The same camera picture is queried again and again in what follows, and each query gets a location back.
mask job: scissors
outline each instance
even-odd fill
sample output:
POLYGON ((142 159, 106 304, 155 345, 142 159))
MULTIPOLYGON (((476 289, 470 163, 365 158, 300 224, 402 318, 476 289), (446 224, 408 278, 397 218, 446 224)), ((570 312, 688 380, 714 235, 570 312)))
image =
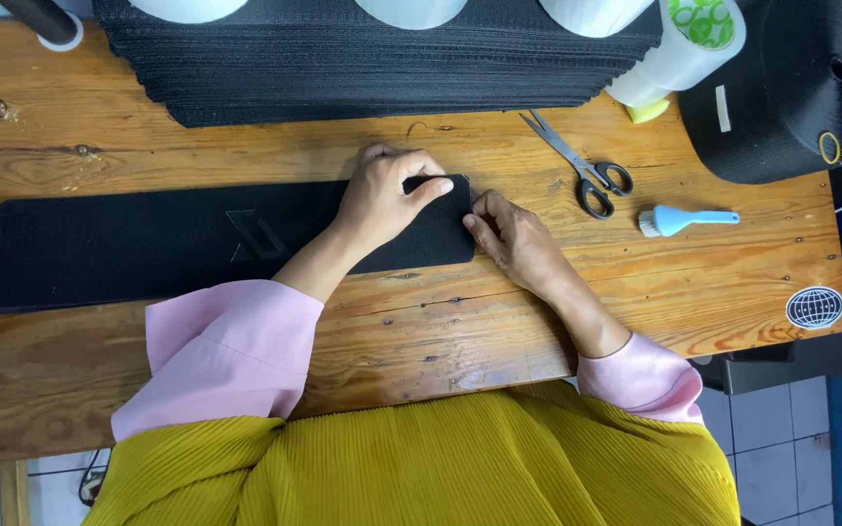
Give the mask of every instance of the scissors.
POLYGON ((563 155, 564 158, 571 163, 571 166, 577 170, 577 174, 580 176, 580 184, 577 186, 577 201, 580 203, 580 206, 596 219, 609 219, 615 211, 613 202, 609 200, 609 196, 604 194, 597 185, 593 184, 593 180, 591 180, 587 173, 589 172, 593 177, 597 178, 597 180, 602 183, 603 188, 619 197, 624 197, 632 193, 632 177, 630 177, 625 168, 616 163, 602 162, 597 163, 596 165, 591 165, 585 161, 583 157, 578 155, 577 152, 570 146, 568 146, 567 143, 564 142, 564 139, 557 135, 557 132, 555 132, 551 126, 544 122, 541 115, 537 114, 534 110, 530 110, 530 112, 532 112, 532 116, 535 118, 535 121, 538 121, 538 124, 535 124, 531 119, 526 117, 525 114, 520 113, 519 115, 521 115, 522 119, 525 119, 525 122, 528 123, 529 126, 532 126, 532 129, 535 130, 538 135, 544 138, 544 140, 547 141, 551 147, 557 150, 558 153, 563 155), (624 186, 619 187, 613 182, 607 173, 610 170, 619 174, 624 186), (602 213, 591 207, 591 204, 587 199, 587 196, 589 195, 596 197, 596 199, 600 201, 603 208, 602 213))

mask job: person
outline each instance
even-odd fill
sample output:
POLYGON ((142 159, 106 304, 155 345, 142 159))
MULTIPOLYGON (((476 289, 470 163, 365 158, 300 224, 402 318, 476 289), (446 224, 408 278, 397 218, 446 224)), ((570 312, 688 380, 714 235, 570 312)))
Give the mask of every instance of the person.
POLYGON ((369 147, 332 225, 270 281, 146 309, 153 377, 112 415, 118 441, 84 524, 739 525, 729 464, 687 361, 630 333, 538 217, 489 190, 463 217, 546 301, 579 352, 564 381, 287 421, 324 303, 437 197, 422 150, 369 147))

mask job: yellow fabric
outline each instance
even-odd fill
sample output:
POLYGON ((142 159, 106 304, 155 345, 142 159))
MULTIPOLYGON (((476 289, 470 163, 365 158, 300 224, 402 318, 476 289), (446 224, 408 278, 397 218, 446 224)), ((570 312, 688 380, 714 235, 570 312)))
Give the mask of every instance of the yellow fabric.
POLYGON ((522 390, 141 433, 113 450, 83 524, 739 526, 703 426, 563 382, 522 390))

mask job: scissor handle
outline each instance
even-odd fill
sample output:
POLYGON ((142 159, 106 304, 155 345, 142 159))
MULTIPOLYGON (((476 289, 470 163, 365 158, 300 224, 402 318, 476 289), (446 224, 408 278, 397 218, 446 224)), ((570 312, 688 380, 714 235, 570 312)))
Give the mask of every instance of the scissor handle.
POLYGON ((632 183, 632 177, 629 175, 625 168, 621 167, 616 163, 610 163, 607 161, 598 163, 593 168, 600 175, 603 184, 606 185, 606 189, 610 192, 613 192, 619 197, 627 196, 632 193, 632 188, 634 187, 634 184, 632 183), (613 182, 613 178, 609 176, 610 170, 613 170, 615 173, 619 174, 619 179, 622 180, 622 185, 617 185, 613 182))
POLYGON ((597 188, 596 185, 593 185, 590 179, 580 178, 580 184, 577 186, 577 202, 580 203, 580 206, 583 207, 588 214, 600 220, 609 219, 613 216, 613 212, 615 211, 613 202, 609 200, 609 196, 603 194, 602 190, 597 188), (596 199, 600 201, 600 204, 602 205, 602 213, 591 207, 591 203, 587 196, 596 197, 596 199))

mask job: brush bristles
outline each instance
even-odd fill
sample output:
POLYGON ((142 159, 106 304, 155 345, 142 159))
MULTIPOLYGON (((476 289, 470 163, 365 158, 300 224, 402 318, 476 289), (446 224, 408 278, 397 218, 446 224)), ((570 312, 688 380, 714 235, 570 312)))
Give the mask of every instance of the brush bristles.
POLYGON ((643 211, 639 214, 639 228, 647 238, 661 237, 661 232, 655 227, 655 212, 643 211))

